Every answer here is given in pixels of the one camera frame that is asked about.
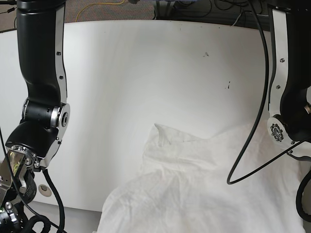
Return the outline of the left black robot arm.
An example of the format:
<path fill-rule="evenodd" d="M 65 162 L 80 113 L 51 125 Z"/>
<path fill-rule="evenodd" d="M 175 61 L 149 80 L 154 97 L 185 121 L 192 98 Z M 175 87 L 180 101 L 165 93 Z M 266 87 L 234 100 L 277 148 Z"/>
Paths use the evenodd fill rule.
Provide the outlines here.
<path fill-rule="evenodd" d="M 288 156 L 311 160 L 311 2 L 270 0 L 273 67 L 267 130 Z"/>

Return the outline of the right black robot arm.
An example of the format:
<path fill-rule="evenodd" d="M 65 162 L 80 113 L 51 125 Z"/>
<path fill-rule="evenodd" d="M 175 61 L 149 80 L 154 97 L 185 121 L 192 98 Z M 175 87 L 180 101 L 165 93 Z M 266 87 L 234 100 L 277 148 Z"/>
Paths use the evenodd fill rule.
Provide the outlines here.
<path fill-rule="evenodd" d="M 63 0 L 12 0 L 17 7 L 19 64 L 26 82 L 25 100 L 19 125 L 2 141 L 4 160 L 0 164 L 0 230 L 3 233 L 31 233 L 43 224 L 47 233 L 55 226 L 65 230 L 65 210 L 48 166 L 57 154 L 68 127 L 70 106 L 63 58 Z M 35 198 L 36 172 L 42 172 L 59 208 L 54 224 L 37 212 L 25 215 Z"/>

